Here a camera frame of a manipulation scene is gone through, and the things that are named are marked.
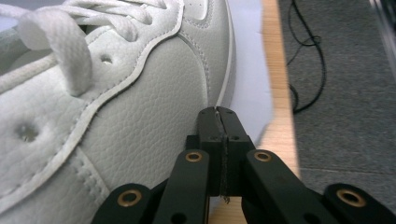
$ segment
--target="leather texture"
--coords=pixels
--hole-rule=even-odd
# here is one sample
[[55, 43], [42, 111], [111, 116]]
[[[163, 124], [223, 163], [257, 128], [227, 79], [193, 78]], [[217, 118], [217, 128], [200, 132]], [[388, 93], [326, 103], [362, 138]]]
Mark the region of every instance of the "leather texture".
[[198, 112], [223, 87], [230, 100], [225, 1], [209, 0], [201, 21], [165, 2], [147, 7], [153, 23], [136, 23], [136, 42], [109, 27], [87, 36], [94, 75], [80, 97], [51, 55], [11, 72], [32, 74], [0, 95], [0, 223], [90, 223], [114, 188], [167, 178]]

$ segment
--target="sneaker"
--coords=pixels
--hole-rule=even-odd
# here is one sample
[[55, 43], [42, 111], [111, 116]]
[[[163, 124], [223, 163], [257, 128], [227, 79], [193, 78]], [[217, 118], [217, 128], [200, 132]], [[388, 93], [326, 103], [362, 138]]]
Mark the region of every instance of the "sneaker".
[[0, 33], [0, 223], [90, 223], [165, 180], [200, 110], [228, 106], [225, 0], [70, 0]]

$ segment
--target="wooden surface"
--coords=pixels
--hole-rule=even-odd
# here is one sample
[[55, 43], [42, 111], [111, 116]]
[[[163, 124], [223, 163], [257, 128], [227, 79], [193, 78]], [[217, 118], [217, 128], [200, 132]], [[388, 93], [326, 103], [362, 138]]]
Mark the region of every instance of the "wooden surface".
[[[298, 175], [298, 160], [277, 0], [262, 0], [262, 6], [264, 10], [262, 13], [262, 36], [275, 111], [274, 119], [267, 127], [258, 148], [275, 152]], [[240, 198], [231, 198], [229, 204], [221, 202], [221, 205], [210, 217], [209, 224], [246, 223], [240, 204]]]

